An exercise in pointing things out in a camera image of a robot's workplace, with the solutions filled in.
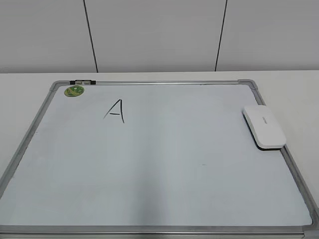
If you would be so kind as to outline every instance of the black marker writing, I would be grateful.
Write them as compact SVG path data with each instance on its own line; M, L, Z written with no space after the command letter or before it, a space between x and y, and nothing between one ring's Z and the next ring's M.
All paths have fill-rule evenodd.
M121 113L120 113L120 114L119 114L119 113L110 113L110 111L116 106L116 104L117 104L118 102L120 102L120 110L121 110ZM122 111L122 100L119 99L118 101L115 102L115 104L114 104L114 105L109 109L109 111L107 111L106 114L104 115L104 117L103 117L104 119L105 119L105 117L108 115L108 113L110 113L110 115L117 115L117 116L121 115L121 117L122 117L122 122L124 123L123 111Z

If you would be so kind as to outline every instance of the white wall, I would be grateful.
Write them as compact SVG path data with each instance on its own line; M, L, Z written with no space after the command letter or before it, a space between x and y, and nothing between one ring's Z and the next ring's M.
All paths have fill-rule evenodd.
M228 0L217 71L319 70L318 0Z
M225 0L86 0L99 72L212 71Z
M0 0L0 73L94 71L81 0Z
M214 71L226 0L85 0L100 72ZM319 70L318 0L228 0L217 71ZM83 0L0 0L0 73L95 72Z

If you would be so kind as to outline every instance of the panel seam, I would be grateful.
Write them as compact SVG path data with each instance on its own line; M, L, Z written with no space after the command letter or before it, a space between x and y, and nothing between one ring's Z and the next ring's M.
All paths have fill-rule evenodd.
M92 39L92 34L91 34L91 28L90 28L90 23L89 23L89 17L88 17L88 12L86 10L86 4L85 0L83 0L83 6L84 6L84 11L85 11L85 16L86 16L86 23L88 25L88 30L89 30L89 35L90 35L90 41L91 41L91 47L92 47L92 52L93 52L93 58L94 58L94 64L95 64L95 70L98 73L98 64L96 62L96 57L95 57L95 51L94 51L94 44L93 44L93 39Z
M216 69L217 69L217 62L218 62L218 57L219 57L219 50L220 50L221 38L222 38L222 35L223 35L223 29L224 29L224 23L225 23L225 16L226 16L226 9L227 9L227 2L228 2L228 0L226 0L226 2L225 2L225 10L224 10L223 22L222 22L222 24L221 24L220 37L219 37L219 43L218 43L218 50L217 50L217 56L216 56L216 62L215 62L215 71L216 71Z

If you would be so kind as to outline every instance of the table surface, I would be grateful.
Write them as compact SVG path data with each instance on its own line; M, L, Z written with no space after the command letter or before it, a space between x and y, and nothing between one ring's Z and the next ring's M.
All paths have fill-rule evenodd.
M54 81L209 81L252 79L281 124L287 145L319 204L319 71L0 74L0 174Z

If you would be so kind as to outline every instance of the green magnet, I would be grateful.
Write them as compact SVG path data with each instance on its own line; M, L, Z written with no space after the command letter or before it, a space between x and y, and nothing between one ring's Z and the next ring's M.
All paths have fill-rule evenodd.
M67 97L76 97L83 94L84 88L82 86L71 86L64 91Z

